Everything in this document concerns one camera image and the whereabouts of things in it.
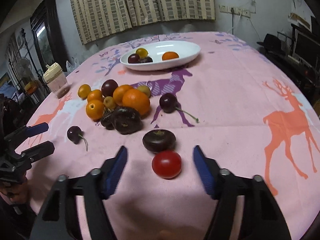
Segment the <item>left hand of person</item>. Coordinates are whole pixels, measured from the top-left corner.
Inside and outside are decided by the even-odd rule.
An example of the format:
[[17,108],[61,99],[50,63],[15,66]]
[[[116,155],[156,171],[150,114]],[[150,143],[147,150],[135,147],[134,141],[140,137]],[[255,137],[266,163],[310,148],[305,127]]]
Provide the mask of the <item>left hand of person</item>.
[[5,196],[5,200],[9,200],[13,204],[25,204],[29,202],[29,187],[26,177],[21,183],[9,184],[1,181],[1,195]]

